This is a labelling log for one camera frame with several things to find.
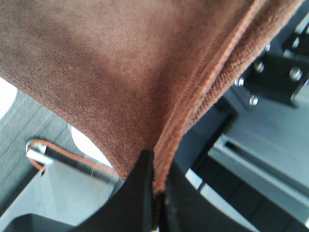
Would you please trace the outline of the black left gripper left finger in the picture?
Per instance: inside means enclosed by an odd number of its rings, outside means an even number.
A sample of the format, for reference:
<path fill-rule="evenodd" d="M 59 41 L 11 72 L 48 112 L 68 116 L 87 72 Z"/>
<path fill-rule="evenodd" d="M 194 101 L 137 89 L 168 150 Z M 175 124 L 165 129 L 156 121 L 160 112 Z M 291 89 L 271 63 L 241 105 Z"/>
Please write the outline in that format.
<path fill-rule="evenodd" d="M 73 232 L 150 232 L 153 227 L 153 158 L 143 150 L 121 188 Z"/>

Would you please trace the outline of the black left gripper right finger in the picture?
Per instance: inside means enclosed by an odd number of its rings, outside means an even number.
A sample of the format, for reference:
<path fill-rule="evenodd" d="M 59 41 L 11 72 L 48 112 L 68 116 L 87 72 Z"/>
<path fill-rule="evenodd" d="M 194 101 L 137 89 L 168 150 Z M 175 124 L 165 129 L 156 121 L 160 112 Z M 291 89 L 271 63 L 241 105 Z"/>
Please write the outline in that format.
<path fill-rule="evenodd" d="M 160 211 L 161 232 L 250 232 L 206 200 L 176 162 L 166 179 Z"/>

